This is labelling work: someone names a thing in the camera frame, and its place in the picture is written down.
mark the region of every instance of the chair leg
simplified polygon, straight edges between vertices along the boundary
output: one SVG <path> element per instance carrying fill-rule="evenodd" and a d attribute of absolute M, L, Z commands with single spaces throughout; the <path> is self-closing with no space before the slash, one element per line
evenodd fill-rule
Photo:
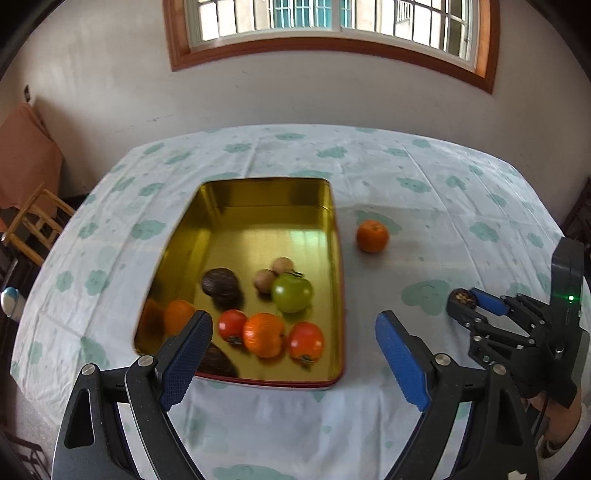
<path fill-rule="evenodd" d="M 31 453 L 28 456 L 23 455 L 22 453 L 17 453 L 17 455 L 23 462 L 29 463 L 33 467 L 33 469 L 35 470 L 34 475 L 37 478 L 41 479 L 41 476 L 39 475 L 37 468 L 40 468 L 43 471 L 46 478 L 51 478 L 49 470 L 45 466 L 45 463 L 41 459 L 41 456 L 39 456 L 39 453 L 42 453 L 43 456 L 45 456 L 45 453 L 43 452 L 43 448 L 41 448 L 41 445 L 29 442 L 27 440 L 23 440 L 22 438 L 13 435 L 3 425 L 0 425 L 0 428 L 2 428 L 4 435 L 6 436 L 9 442 L 14 443 L 16 445 L 20 445 L 21 447 L 28 448 L 31 451 Z"/>

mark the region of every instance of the persimmon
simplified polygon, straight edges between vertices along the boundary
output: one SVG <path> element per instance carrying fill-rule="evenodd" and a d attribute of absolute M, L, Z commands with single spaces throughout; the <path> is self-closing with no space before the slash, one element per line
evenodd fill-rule
<path fill-rule="evenodd" d="M 314 364 L 324 351 L 322 330 L 311 322 L 297 323 L 287 338 L 290 357 L 303 364 Z"/>
<path fill-rule="evenodd" d="M 164 309 L 164 330 L 168 336 L 181 333 L 197 309 L 186 300 L 173 300 Z"/>
<path fill-rule="evenodd" d="M 240 310 L 226 310 L 217 321 L 217 331 L 232 345 L 242 345 L 242 328 L 248 317 Z"/>

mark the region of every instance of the orange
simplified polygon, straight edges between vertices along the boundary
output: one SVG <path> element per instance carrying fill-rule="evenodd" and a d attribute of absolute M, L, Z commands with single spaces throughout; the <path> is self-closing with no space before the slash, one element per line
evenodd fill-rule
<path fill-rule="evenodd" d="M 242 329 L 244 346 L 261 358 L 273 358 L 281 353 L 285 324 L 271 313 L 257 313 Z"/>
<path fill-rule="evenodd" d="M 168 336 L 178 335 L 197 309 L 185 300 L 173 300 L 164 310 L 164 329 Z"/>
<path fill-rule="evenodd" d="M 357 246 L 369 254 L 384 250 L 389 239 L 388 229 L 377 220 L 366 220 L 357 229 Z"/>

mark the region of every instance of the wooden window frame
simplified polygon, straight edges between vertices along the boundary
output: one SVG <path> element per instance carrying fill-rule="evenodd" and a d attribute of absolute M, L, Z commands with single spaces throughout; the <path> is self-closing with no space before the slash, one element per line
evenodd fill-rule
<path fill-rule="evenodd" d="M 474 71 L 420 51 L 352 38 L 263 38 L 191 51 L 185 18 L 185 1 L 163 0 L 163 9 L 170 66 L 174 72 L 238 55 L 285 50 L 329 50 L 412 63 L 449 75 L 488 93 L 492 93 L 495 83 L 501 32 L 499 0 L 479 0 L 478 50 Z"/>

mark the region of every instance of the table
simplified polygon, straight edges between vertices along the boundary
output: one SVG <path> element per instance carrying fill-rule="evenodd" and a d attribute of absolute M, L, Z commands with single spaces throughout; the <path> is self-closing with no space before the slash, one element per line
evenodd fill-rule
<path fill-rule="evenodd" d="M 197 188 L 266 176 L 332 184 L 345 275 L 346 372 L 332 389 L 313 392 L 194 379 L 170 417 L 208 479 L 381 480 L 419 413 L 375 342 L 376 315 L 393 310 L 433 352 L 474 366 L 467 331 L 444 312 L 451 289 L 548 300 L 561 232 L 519 172 L 497 158 L 430 138 L 329 125 L 170 138 L 134 148 L 100 181 L 37 278 L 11 373 L 48 421 L 61 422 L 82 365 L 126 367 L 137 358 L 135 324 Z M 380 220 L 391 233 L 382 255 L 355 247 L 365 219 Z M 590 300 L 585 286 L 585 327 Z M 588 392 L 588 369 L 583 380 Z M 152 478 L 129 409 L 121 411 L 139 471 Z M 458 410 L 437 478 L 449 473 L 468 411 L 467 404 Z"/>

